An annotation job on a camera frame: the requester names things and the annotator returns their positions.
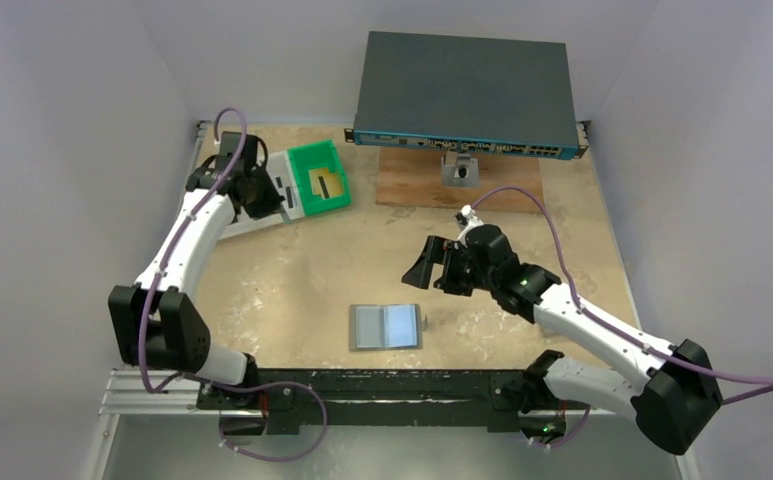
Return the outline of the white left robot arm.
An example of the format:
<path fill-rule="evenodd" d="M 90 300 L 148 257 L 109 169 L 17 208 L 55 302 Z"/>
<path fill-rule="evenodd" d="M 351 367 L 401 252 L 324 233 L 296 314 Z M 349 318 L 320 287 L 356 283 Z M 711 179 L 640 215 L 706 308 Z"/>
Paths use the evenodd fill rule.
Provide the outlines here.
<path fill-rule="evenodd" d="M 237 409 L 259 399 L 253 357 L 212 340 L 192 297 L 227 227 L 283 206 L 267 166 L 263 139 L 221 133 L 218 152 L 188 177 L 180 211 L 154 259 L 132 284 L 109 294 L 120 357 L 139 368 L 147 391 L 155 389 L 150 370 L 163 369 L 222 384 L 222 397 Z"/>

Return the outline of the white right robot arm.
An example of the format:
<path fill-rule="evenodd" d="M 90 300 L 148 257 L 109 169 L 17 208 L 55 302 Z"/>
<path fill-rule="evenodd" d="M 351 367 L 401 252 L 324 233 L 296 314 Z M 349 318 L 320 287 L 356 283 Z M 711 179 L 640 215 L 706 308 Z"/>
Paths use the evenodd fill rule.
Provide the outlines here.
<path fill-rule="evenodd" d="M 523 372 L 523 412 L 579 402 L 632 420 L 655 446 L 683 455 L 723 404 L 716 380 L 704 373 L 711 363 L 703 347 L 674 345 L 615 317 L 599 323 L 599 308 L 551 271 L 521 261 L 495 225 L 474 227 L 459 240 L 429 236 L 401 280 L 457 296 L 486 291 L 503 311 L 603 361 L 595 367 L 543 352 Z"/>

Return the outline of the grey leather card holder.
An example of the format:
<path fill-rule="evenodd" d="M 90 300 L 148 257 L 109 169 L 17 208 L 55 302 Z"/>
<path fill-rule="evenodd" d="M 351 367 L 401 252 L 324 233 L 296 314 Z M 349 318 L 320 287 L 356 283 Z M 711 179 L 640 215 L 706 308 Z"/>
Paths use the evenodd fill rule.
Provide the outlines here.
<path fill-rule="evenodd" d="M 356 304 L 349 308 L 349 350 L 411 350 L 422 347 L 428 320 L 419 304 Z"/>

